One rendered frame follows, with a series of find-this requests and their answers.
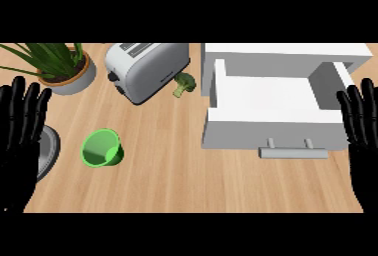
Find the green cup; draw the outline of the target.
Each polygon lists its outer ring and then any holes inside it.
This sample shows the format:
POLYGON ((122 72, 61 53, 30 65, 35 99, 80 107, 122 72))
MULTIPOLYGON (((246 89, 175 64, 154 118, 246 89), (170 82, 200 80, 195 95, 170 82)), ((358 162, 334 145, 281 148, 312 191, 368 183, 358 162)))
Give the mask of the green cup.
POLYGON ((83 163, 92 168, 116 166, 125 158, 125 150, 117 132, 104 128, 91 133, 80 149, 83 163))

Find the green broccoli floret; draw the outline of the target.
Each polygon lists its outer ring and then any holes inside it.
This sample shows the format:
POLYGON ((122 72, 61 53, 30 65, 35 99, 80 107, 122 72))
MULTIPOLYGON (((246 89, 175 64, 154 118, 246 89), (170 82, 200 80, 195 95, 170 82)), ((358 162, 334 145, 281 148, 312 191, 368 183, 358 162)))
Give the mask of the green broccoli floret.
POLYGON ((190 73, 179 73, 175 77, 178 82, 178 88, 173 92, 173 95, 181 98, 185 91, 193 92, 197 88, 195 78, 190 73))

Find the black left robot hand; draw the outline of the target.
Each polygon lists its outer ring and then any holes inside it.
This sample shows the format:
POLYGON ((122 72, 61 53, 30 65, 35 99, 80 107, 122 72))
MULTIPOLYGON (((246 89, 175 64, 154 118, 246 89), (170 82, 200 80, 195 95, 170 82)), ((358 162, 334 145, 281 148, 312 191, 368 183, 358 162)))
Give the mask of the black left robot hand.
POLYGON ((21 214, 35 194, 51 97, 23 76, 0 87, 0 216, 21 214))

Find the white drawer cabinet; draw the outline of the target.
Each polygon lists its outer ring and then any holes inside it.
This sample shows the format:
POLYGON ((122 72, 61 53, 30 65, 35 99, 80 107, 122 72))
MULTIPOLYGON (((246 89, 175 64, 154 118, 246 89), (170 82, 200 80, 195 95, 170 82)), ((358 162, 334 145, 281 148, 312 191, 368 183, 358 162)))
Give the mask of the white drawer cabinet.
POLYGON ((224 59, 229 76, 308 80, 319 107, 337 110, 336 92, 371 58, 365 43, 203 43, 201 95, 212 94, 215 62, 224 59))

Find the silver toaster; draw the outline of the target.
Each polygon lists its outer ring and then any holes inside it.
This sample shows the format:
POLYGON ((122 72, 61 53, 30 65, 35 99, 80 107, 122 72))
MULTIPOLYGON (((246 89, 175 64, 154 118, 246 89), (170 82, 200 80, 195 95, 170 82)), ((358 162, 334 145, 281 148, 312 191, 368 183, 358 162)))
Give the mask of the silver toaster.
POLYGON ((191 63, 188 43, 114 43, 105 55, 108 80, 144 104, 191 63))

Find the grey round plate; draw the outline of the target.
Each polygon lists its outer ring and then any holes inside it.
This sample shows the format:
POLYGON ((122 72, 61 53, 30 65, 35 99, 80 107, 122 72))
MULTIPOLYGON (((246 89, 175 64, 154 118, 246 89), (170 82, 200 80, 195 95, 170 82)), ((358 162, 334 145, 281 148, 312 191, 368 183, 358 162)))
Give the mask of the grey round plate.
POLYGON ((42 180, 57 163, 61 152, 61 137, 51 126, 43 127, 40 140, 39 174, 37 180, 42 180))

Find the potted green plant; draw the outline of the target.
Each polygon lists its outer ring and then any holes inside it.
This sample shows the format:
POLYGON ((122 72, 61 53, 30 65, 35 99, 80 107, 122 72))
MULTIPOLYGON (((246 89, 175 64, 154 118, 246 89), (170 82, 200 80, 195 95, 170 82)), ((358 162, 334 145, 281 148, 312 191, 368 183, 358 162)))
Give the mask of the potted green plant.
POLYGON ((40 83, 58 95, 74 95, 92 84, 97 77, 97 65, 83 44, 68 46, 66 43, 17 43, 20 50, 0 43, 0 49, 15 54, 35 68, 36 72, 2 66, 39 77, 40 83))

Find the white open drawer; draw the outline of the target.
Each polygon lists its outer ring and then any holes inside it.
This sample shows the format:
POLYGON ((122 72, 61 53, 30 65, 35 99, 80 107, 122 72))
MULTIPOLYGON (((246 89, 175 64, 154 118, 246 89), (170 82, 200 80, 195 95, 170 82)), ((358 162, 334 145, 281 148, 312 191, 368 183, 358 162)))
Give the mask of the white open drawer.
POLYGON ((203 147, 249 149, 263 158, 325 158, 348 148, 337 93, 353 83, 342 62, 311 76, 238 77, 215 62, 203 147))

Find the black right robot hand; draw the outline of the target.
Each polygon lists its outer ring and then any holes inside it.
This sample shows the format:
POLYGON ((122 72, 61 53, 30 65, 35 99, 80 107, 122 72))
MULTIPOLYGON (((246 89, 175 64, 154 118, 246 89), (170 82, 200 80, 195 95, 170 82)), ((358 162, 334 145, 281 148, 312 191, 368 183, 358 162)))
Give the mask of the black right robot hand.
POLYGON ((337 92, 349 141, 350 178, 365 213, 378 214, 378 87, 364 78, 337 92))

